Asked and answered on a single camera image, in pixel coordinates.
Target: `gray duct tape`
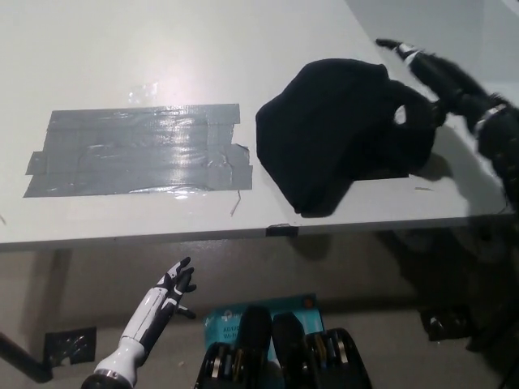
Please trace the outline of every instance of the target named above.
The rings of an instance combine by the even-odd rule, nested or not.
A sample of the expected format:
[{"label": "gray duct tape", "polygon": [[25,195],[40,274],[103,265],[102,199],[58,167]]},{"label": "gray duct tape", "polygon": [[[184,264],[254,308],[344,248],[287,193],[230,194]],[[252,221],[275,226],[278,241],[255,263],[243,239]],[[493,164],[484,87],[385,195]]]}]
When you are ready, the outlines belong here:
[{"label": "gray duct tape", "polygon": [[115,170],[235,168],[249,165],[249,151],[237,144],[208,147],[87,147],[81,150],[34,152],[27,175],[112,172]]},{"label": "gray duct tape", "polygon": [[239,124],[239,105],[184,105],[130,109],[53,111],[48,132],[54,130],[104,130],[166,128],[204,124]]},{"label": "gray duct tape", "polygon": [[251,189],[239,122],[239,105],[54,111],[25,197]]},{"label": "gray duct tape", "polygon": [[234,169],[154,169],[131,172],[56,173],[32,177],[24,197],[119,195],[149,192],[249,190],[252,166]]},{"label": "gray duct tape", "polygon": [[78,150],[85,147],[174,147],[231,144],[234,125],[172,126],[129,130],[53,130],[47,133],[44,151]]}]

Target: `robotic hand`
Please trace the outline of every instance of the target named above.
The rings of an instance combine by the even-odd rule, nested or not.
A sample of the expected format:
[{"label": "robotic hand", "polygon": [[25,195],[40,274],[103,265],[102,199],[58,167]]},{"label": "robotic hand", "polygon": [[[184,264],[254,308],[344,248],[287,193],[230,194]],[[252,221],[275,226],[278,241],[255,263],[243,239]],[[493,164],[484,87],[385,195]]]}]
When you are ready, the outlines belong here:
[{"label": "robotic hand", "polygon": [[195,314],[181,306],[184,293],[193,292],[193,267],[185,268],[191,259],[183,259],[171,267],[149,289],[127,324],[118,349],[97,365],[81,389],[133,389],[137,383],[137,369],[152,351],[159,336],[174,314],[195,318]]},{"label": "robotic hand", "polygon": [[478,151],[488,158],[501,178],[508,199],[519,207],[519,109],[483,87],[457,64],[411,45],[377,39],[380,47],[394,51],[414,76],[438,97],[445,113],[465,118],[478,140]]}]

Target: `floor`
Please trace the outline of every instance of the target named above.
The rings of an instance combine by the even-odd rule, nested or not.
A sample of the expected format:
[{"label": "floor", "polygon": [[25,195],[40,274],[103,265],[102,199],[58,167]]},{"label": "floor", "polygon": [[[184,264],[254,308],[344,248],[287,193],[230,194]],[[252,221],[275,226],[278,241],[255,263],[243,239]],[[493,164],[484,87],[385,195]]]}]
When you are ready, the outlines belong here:
[{"label": "floor", "polygon": [[[171,323],[138,387],[192,387],[204,355],[201,318],[214,307],[306,292],[317,293],[327,328],[351,332],[375,388],[498,387],[519,352],[514,338],[486,355],[465,351],[466,340],[431,343],[416,309],[470,302],[483,320],[515,288],[513,262],[477,263],[449,234],[435,239],[429,255],[406,252],[387,233],[2,254],[1,330],[41,358],[46,332],[97,326],[99,360],[150,285],[190,255],[199,289],[183,303],[199,319]],[[39,387],[80,387],[94,365],[59,367]],[[1,387],[38,387],[4,361],[0,376]]]}]

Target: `black cloth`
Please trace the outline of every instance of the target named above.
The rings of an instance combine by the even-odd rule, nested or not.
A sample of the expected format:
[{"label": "black cloth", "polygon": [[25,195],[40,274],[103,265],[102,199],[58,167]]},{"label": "black cloth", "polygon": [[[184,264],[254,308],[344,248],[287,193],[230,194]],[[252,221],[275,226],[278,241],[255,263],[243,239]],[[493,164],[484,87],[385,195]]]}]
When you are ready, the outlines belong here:
[{"label": "black cloth", "polygon": [[[395,112],[405,107],[397,125]],[[306,65],[256,115],[257,154],[297,213],[326,216],[350,184],[377,169],[422,167],[435,139],[432,104],[383,65]]]}]

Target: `blue box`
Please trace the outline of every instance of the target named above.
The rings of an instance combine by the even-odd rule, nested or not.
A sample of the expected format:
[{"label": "blue box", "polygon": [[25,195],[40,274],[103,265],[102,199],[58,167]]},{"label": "blue box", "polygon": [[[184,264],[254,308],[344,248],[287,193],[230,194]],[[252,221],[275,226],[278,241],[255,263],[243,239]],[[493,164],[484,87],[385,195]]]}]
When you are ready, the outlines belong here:
[{"label": "blue box", "polygon": [[[324,330],[323,320],[317,309],[315,294],[235,304],[214,310],[210,315],[204,318],[205,349],[207,350],[208,347],[215,342],[234,344],[238,335],[238,327],[242,314],[250,305],[268,308],[272,317],[285,312],[294,313],[301,322],[305,334]],[[270,361],[277,361],[272,340],[270,341],[270,349],[268,350],[268,359]]]}]

